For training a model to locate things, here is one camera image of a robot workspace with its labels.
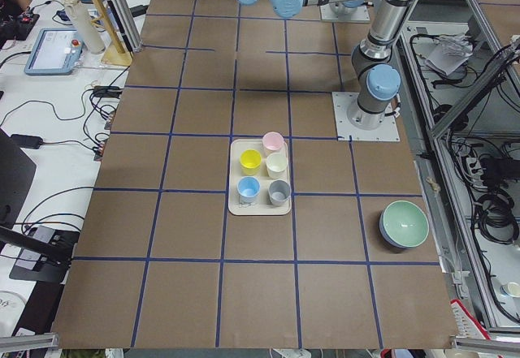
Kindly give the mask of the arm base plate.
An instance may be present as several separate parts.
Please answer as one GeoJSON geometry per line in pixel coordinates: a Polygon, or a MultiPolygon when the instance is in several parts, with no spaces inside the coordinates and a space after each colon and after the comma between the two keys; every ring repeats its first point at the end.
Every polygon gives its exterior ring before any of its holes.
{"type": "Polygon", "coordinates": [[[331,94],[338,140],[399,142],[397,117],[391,101],[380,114],[368,114],[358,105],[358,93],[331,94]]]}

